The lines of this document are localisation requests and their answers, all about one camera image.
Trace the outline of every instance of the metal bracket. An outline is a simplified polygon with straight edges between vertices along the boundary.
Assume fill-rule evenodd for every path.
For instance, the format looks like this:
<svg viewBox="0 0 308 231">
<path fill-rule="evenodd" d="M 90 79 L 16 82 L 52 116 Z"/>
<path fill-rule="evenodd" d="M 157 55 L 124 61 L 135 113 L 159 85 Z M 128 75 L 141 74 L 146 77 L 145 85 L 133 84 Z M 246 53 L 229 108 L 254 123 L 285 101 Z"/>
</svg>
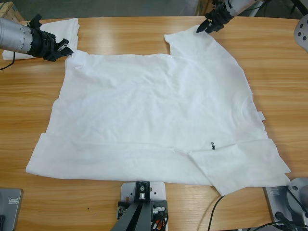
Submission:
<svg viewBox="0 0 308 231">
<path fill-rule="evenodd" d="M 0 230 L 15 230 L 23 191 L 21 189 L 0 189 Z"/>
<path fill-rule="evenodd" d="M 296 178 L 289 186 L 266 187 L 265 196 L 270 207 L 273 221 L 279 221 L 276 213 L 281 212 L 291 221 L 308 225 L 308 218 L 292 195 L 308 210 L 308 178 Z"/>
<path fill-rule="evenodd" d="M 119 221 L 111 231 L 150 231 L 151 226 L 156 227 L 155 221 L 165 220 L 163 217 L 167 216 L 167 213 L 166 190 L 163 182 L 124 183 L 116 213 Z"/>
</svg>

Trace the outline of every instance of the gray device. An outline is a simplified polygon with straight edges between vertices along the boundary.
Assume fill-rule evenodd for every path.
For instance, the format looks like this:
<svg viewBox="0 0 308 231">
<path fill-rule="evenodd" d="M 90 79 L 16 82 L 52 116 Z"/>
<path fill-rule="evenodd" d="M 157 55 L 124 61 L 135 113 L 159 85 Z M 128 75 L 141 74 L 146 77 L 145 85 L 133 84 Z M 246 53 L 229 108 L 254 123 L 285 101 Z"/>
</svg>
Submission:
<svg viewBox="0 0 308 231">
<path fill-rule="evenodd" d="M 0 189 L 0 231 L 15 230 L 23 191 Z"/>
<path fill-rule="evenodd" d="M 308 178 L 296 178 L 289 186 L 266 187 L 265 196 L 272 220 L 280 221 L 277 213 L 299 225 L 308 225 Z"/>
</svg>

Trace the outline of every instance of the folded white cloth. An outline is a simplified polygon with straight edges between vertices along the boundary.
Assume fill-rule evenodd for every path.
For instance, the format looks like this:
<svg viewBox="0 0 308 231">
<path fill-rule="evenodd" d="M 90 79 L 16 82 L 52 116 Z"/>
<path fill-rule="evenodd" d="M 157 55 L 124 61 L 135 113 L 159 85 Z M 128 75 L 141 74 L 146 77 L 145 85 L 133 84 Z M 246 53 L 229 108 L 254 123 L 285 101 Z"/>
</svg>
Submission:
<svg viewBox="0 0 308 231">
<path fill-rule="evenodd" d="M 243 70 L 196 29 L 165 36 L 171 55 L 67 58 L 26 171 L 214 185 L 222 195 L 287 185 L 290 170 L 267 137 Z"/>
<path fill-rule="evenodd" d="M 68 47 L 75 51 L 77 50 L 78 44 L 78 30 L 79 30 L 78 19 L 68 19 L 68 20 L 61 20 L 52 23 L 43 24 L 40 29 L 42 31 L 49 32 L 56 36 L 56 42 L 60 42 L 62 39 L 67 39 L 69 41 Z M 3 51 L 2 57 L 4 60 L 11 60 L 13 59 L 13 52 L 12 51 Z M 35 58 L 29 54 L 22 54 L 22 53 L 15 53 L 15 59 L 31 59 Z"/>
</svg>

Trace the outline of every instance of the metal mounting plate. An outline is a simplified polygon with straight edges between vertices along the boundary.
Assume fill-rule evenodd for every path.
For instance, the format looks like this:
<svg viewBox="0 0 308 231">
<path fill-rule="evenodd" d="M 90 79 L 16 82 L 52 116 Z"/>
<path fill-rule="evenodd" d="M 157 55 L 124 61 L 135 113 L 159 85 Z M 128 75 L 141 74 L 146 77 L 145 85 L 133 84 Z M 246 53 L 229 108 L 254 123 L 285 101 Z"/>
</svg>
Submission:
<svg viewBox="0 0 308 231">
<path fill-rule="evenodd" d="M 121 199 L 122 202 L 133 202 L 135 197 L 135 182 L 126 182 L 121 186 Z M 165 183 L 161 181 L 150 182 L 152 191 L 150 191 L 151 201 L 164 201 L 166 200 L 166 187 Z"/>
<path fill-rule="evenodd" d="M 23 191 L 0 189 L 0 214 L 5 216 L 3 231 L 15 230 Z"/>
</svg>

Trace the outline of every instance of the wooden table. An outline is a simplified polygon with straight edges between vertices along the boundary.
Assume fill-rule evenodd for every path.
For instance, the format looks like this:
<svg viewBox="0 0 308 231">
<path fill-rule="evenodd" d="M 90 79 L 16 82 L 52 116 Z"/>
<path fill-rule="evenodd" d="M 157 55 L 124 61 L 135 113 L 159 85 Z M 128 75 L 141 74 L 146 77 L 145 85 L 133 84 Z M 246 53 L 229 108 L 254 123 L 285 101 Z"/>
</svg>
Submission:
<svg viewBox="0 0 308 231">
<path fill-rule="evenodd" d="M 79 19 L 78 48 L 92 54 L 169 53 L 163 35 L 203 17 Z M 236 17 L 212 36 L 244 69 L 266 130 L 288 164 L 288 176 L 308 177 L 308 54 L 294 41 L 297 20 Z M 58 180 L 25 173 L 64 78 L 64 60 L 18 60 L 0 71 L 0 187 L 22 188 L 17 231 L 105 231 L 116 223 L 119 181 Z M 5 66 L 9 61 L 0 61 Z M 170 231 L 204 231 L 215 188 L 166 184 Z M 213 230 L 270 222 L 262 188 L 227 195 Z"/>
</svg>

